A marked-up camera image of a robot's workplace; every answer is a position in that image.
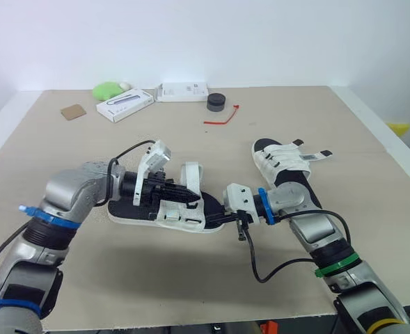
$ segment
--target red wire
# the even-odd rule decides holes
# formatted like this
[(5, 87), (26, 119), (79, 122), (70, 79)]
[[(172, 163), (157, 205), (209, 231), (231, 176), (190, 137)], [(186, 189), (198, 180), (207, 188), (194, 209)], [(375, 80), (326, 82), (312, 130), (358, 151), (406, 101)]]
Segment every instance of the red wire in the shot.
[(235, 104), (234, 106), (232, 106), (234, 108), (234, 111), (232, 112), (231, 116), (229, 117), (229, 119), (227, 119), (225, 122), (210, 122), (208, 120), (206, 120), (205, 122), (203, 122), (203, 124), (212, 124), (212, 125), (225, 125), (227, 124), (231, 118), (234, 117), (235, 113), (237, 112), (237, 110), (239, 109), (239, 105)]

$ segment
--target yellow ring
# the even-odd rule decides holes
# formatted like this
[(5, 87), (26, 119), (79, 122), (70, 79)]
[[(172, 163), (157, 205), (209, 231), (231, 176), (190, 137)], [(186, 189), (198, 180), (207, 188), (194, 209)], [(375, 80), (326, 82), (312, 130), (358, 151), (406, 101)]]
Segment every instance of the yellow ring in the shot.
[(369, 327), (369, 329), (367, 330), (365, 334), (373, 334), (374, 332), (376, 332), (378, 329), (380, 329), (384, 325), (403, 324), (403, 323), (404, 322), (398, 319), (381, 319), (375, 322), (373, 325), (371, 325), (371, 327)]

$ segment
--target green sponge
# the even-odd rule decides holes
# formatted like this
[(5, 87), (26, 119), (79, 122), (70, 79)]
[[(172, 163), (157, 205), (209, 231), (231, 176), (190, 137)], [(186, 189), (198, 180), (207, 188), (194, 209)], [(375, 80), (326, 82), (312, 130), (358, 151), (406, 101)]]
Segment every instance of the green sponge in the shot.
[(106, 101), (123, 92), (125, 90), (118, 83), (110, 81), (101, 83), (92, 90), (93, 97), (99, 101)]

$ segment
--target wooden table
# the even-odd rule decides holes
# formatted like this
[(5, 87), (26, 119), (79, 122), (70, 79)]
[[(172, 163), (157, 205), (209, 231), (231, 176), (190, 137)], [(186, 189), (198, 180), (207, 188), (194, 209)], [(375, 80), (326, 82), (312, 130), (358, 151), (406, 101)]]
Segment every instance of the wooden table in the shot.
[[(330, 150), (312, 165), (310, 183), (325, 209), (343, 215), (352, 241), (403, 304), (410, 304), (410, 179), (382, 144), (327, 87), (218, 89), (222, 113), (203, 103), (153, 104), (113, 124), (95, 110), (90, 91), (46, 91), (0, 149), (0, 243), (38, 205), (49, 177), (85, 161), (107, 161), (137, 141), (160, 138), (178, 180), (184, 161), (204, 167), (203, 190), (222, 199), (232, 182), (266, 186), (251, 157), (258, 138), (306, 142)], [(60, 109), (82, 105), (67, 121)], [(227, 125), (204, 125), (225, 120)], [(136, 170), (143, 148), (122, 159)], [(286, 223), (251, 229), (260, 272), (306, 256)], [(251, 273), (249, 248), (228, 224), (214, 234), (187, 234), (112, 223), (94, 209), (62, 266), (64, 282), (47, 330), (129, 328), (273, 319), (333, 313), (335, 295), (312, 264), (291, 266), (266, 284)]]

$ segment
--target white box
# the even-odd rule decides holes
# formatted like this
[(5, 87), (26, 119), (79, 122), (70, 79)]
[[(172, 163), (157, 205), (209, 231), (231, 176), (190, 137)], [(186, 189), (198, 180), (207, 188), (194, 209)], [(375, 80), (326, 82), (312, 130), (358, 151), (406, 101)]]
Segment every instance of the white box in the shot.
[(157, 87), (159, 102), (204, 102), (208, 94), (205, 82), (162, 83)]
[(141, 89), (131, 89), (97, 104), (96, 110), (111, 122), (116, 123), (152, 103), (154, 103), (154, 97), (151, 94)]

